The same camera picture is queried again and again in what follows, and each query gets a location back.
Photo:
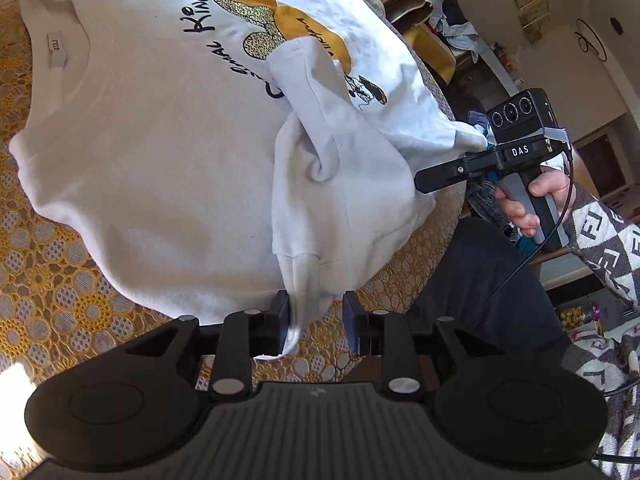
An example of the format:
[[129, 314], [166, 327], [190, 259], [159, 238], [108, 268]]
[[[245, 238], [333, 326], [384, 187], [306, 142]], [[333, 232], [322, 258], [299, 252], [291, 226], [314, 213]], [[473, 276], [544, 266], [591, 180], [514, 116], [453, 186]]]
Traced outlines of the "patterned sleeve right forearm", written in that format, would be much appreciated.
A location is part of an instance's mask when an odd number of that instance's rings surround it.
[[580, 185], [564, 222], [570, 251], [628, 307], [639, 310], [639, 227]]

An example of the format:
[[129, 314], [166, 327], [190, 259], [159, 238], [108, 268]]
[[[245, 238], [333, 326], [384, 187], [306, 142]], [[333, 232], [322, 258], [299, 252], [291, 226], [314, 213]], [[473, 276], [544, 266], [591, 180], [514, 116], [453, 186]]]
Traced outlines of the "person right hand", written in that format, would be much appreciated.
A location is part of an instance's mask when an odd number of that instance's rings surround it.
[[[570, 177], [553, 168], [542, 168], [541, 175], [530, 182], [528, 188], [529, 193], [536, 197], [550, 195], [559, 212], [562, 212], [567, 205], [563, 219], [568, 217], [576, 200], [576, 188]], [[537, 233], [538, 226], [540, 226], [540, 219], [536, 214], [528, 214], [524, 206], [517, 200], [511, 200], [506, 196], [502, 188], [496, 188], [495, 196], [510, 222], [519, 228], [524, 236], [533, 238]]]

